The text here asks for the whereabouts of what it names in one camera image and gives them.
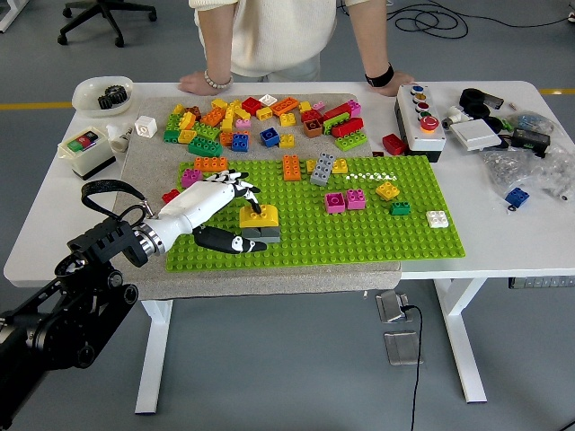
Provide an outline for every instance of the black wristband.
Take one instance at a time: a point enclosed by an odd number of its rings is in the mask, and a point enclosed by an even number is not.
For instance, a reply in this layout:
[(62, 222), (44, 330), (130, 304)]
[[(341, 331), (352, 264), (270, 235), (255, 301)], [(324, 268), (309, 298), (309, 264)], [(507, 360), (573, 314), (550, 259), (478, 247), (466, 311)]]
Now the black wristband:
[(366, 75), (367, 83), (372, 87), (385, 87), (388, 85), (394, 77), (394, 68), (391, 63), (388, 64), (389, 68), (383, 75), (378, 76), (377, 78), (370, 78)]

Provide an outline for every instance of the white bowl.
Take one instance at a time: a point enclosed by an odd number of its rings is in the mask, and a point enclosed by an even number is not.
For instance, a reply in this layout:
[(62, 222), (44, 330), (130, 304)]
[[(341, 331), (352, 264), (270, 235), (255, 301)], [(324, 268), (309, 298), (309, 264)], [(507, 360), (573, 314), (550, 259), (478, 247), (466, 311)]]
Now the white bowl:
[[(98, 98), (103, 96), (106, 89), (112, 85), (122, 85), (126, 89), (128, 98), (123, 103), (112, 105), (113, 107), (109, 110), (103, 110), (100, 108)], [(99, 118), (118, 115), (129, 108), (132, 102), (133, 88), (134, 83), (126, 76), (100, 76), (86, 79), (75, 88), (72, 106), (86, 117)]]

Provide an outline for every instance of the yellow lego brick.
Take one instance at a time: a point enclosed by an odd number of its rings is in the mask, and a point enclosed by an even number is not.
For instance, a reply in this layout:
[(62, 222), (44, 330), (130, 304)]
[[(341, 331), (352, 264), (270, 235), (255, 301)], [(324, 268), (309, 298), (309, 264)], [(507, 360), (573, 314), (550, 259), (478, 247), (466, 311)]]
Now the yellow lego brick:
[(296, 125), (296, 116), (294, 114), (281, 114), (279, 116), (279, 124), (283, 128)]
[(237, 115), (240, 119), (250, 119), (252, 115), (242, 107), (238, 107), (234, 110), (234, 114)]
[(178, 103), (176, 105), (176, 107), (173, 109), (172, 114), (181, 114), (183, 113), (185, 110), (185, 108), (183, 107), (183, 105), (181, 103)]
[(265, 119), (270, 119), (273, 117), (273, 110), (269, 106), (261, 108), (260, 110), (255, 111), (255, 116), (258, 118), (259, 121), (263, 121)]
[(273, 205), (261, 205), (261, 214), (254, 213), (252, 206), (240, 209), (240, 228), (279, 226), (278, 209)]
[(232, 119), (223, 119), (220, 128), (222, 132), (231, 132), (234, 130), (234, 121)]
[(212, 101), (212, 108), (221, 108), (224, 110), (227, 108), (227, 101), (223, 101), (222, 99), (214, 99)]
[(189, 144), (197, 135), (198, 132), (195, 130), (182, 130), (178, 136), (178, 142), (180, 144)]
[(316, 163), (317, 163), (316, 160), (306, 160), (305, 161), (305, 170), (307, 171), (308, 175), (311, 175), (314, 172)]
[(293, 148), (295, 145), (296, 140), (293, 135), (279, 135), (279, 148)]
[(303, 114), (307, 110), (312, 110), (312, 105), (309, 104), (309, 101), (302, 101), (299, 104), (299, 113)]
[(387, 181), (377, 187), (376, 193), (385, 200), (392, 200), (399, 195), (399, 189), (397, 189), (391, 182)]
[(345, 159), (336, 159), (333, 164), (332, 173), (348, 173), (348, 163)]

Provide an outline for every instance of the purple lego brick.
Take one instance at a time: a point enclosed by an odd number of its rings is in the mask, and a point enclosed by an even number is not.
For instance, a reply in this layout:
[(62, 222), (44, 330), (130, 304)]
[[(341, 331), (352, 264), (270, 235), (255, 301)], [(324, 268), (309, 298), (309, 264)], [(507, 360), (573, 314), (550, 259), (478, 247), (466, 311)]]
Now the purple lego brick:
[(186, 169), (181, 176), (181, 186), (187, 189), (196, 181), (201, 181), (204, 179), (201, 171), (197, 169)]
[(349, 189), (346, 194), (348, 209), (365, 209), (366, 197), (362, 189)]
[(325, 195), (325, 209), (328, 214), (342, 213), (345, 211), (343, 193), (328, 193)]
[(356, 101), (348, 101), (348, 105), (351, 107), (351, 117), (359, 117), (361, 115), (361, 105)]

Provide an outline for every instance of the blue small part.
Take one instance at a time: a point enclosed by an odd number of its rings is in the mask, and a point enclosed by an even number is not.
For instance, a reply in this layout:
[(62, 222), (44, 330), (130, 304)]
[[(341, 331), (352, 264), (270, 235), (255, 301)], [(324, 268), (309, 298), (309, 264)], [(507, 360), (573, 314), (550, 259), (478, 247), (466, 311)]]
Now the blue small part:
[(247, 153), (249, 137), (247, 135), (234, 134), (232, 139), (232, 151)]
[(275, 128), (268, 128), (260, 132), (260, 137), (267, 147), (279, 145), (279, 135)]
[(525, 191), (522, 189), (515, 187), (510, 191), (505, 200), (507, 200), (513, 207), (519, 208), (525, 203), (527, 198), (529, 198), (528, 193), (525, 193)]

